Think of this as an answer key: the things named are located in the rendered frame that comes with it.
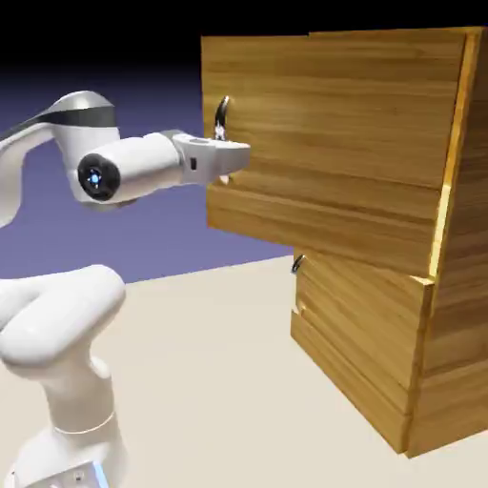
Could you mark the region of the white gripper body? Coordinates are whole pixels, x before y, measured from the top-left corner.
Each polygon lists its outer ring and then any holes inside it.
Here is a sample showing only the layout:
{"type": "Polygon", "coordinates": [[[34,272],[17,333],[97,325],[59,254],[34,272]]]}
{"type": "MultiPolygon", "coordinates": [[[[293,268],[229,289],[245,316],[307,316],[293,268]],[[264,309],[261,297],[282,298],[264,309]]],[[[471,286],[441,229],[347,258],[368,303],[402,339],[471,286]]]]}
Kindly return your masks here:
{"type": "Polygon", "coordinates": [[[250,163],[249,144],[211,139],[210,148],[209,183],[243,170],[250,163]]]}

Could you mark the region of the long curved metal handle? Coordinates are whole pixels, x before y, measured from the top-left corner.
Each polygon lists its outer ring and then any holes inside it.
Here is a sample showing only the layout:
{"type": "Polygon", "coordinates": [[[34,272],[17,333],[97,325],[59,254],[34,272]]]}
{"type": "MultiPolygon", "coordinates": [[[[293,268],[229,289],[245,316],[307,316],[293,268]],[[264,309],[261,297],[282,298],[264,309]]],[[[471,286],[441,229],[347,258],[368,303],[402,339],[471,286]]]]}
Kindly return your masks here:
{"type": "Polygon", "coordinates": [[[214,115],[214,123],[213,123],[213,138],[215,140],[226,141],[227,140],[227,112],[229,108],[229,104],[231,101],[231,97],[229,95],[225,95],[214,115]]]}

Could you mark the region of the large wood cabinet door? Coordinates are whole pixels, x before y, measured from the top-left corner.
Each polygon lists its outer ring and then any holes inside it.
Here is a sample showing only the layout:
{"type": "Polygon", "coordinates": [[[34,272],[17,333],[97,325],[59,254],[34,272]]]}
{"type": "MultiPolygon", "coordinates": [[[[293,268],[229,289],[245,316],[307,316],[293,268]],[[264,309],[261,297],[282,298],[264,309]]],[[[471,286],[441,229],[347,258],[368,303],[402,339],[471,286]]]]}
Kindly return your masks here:
{"type": "Polygon", "coordinates": [[[212,227],[430,273],[466,34],[206,36],[204,124],[250,165],[207,192],[212,227]]]}

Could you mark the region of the small wood cabinet door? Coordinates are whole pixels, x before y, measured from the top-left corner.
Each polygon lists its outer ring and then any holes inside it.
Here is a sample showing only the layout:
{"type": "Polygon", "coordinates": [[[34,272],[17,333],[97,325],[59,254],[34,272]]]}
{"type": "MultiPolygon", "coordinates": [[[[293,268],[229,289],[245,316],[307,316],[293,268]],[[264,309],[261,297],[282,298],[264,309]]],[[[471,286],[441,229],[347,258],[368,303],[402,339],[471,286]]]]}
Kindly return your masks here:
{"type": "Polygon", "coordinates": [[[431,278],[295,251],[291,334],[394,451],[406,451],[431,278]]]}

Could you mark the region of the light wood cabinet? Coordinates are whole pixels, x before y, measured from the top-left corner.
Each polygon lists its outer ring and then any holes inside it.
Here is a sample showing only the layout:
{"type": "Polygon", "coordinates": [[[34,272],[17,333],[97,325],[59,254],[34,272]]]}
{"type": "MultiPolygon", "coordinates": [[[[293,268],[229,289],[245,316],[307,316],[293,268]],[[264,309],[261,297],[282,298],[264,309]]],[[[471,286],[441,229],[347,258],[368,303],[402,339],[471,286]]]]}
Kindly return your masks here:
{"type": "Polygon", "coordinates": [[[488,26],[464,32],[408,458],[488,430],[488,26]]]}

